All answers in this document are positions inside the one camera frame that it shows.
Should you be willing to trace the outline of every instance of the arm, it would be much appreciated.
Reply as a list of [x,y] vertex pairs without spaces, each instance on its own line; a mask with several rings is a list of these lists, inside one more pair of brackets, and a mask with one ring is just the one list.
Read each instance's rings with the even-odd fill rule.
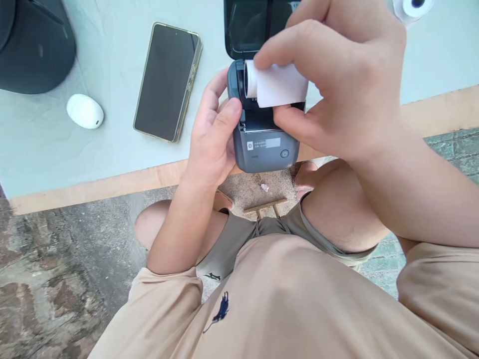
[[405,29],[383,0],[304,0],[255,57],[294,63],[324,97],[306,114],[275,108],[278,126],[346,160],[383,223],[414,242],[479,247],[479,188],[401,118]]
[[147,268],[154,273],[179,273],[196,265],[215,191],[235,164],[231,133],[240,120],[241,102],[231,99],[219,108],[226,85],[224,70],[203,94],[186,172],[148,256]]
[[398,128],[385,140],[381,151],[349,164],[405,252],[414,245],[405,238],[479,248],[479,186],[410,129]]

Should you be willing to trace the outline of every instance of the portable label printer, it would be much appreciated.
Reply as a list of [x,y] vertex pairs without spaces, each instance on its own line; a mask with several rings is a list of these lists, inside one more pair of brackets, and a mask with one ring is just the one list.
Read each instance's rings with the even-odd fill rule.
[[[272,108],[260,108],[255,98],[246,98],[244,66],[245,60],[253,59],[270,37],[284,29],[298,3],[224,0],[226,51],[235,60],[228,70],[228,97],[238,98],[243,105],[233,131],[236,164],[247,173],[283,170],[298,158],[299,141],[274,124]],[[292,106],[304,111],[305,102]]]

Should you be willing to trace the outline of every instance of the concrete ground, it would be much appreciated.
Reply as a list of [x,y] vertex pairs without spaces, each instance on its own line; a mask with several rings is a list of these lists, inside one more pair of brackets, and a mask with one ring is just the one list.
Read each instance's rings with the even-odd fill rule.
[[[428,143],[479,184],[479,130]],[[231,176],[221,190],[234,200],[237,215],[284,197],[289,199],[280,208],[285,214],[296,203],[290,170]],[[147,251],[133,235],[136,216],[174,191],[163,188],[19,217],[11,216],[0,195],[1,357],[85,358],[145,264]],[[397,297],[395,281],[404,264],[396,238],[389,235],[361,273]],[[216,283],[208,278],[204,283],[205,299]]]

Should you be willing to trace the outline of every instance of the smartphone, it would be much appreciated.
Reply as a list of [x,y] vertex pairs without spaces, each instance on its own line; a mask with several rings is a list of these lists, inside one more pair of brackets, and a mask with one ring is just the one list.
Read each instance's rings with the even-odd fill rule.
[[159,139],[180,137],[200,61],[198,34],[155,23],[133,128]]

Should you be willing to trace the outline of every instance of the sleeve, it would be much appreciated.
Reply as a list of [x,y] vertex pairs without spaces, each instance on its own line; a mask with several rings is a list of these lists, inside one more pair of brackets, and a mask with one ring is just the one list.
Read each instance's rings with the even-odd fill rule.
[[479,249],[420,243],[399,275],[399,301],[456,347],[479,355]]
[[100,337],[90,358],[169,358],[201,305],[195,267],[157,275],[142,268],[128,302]]

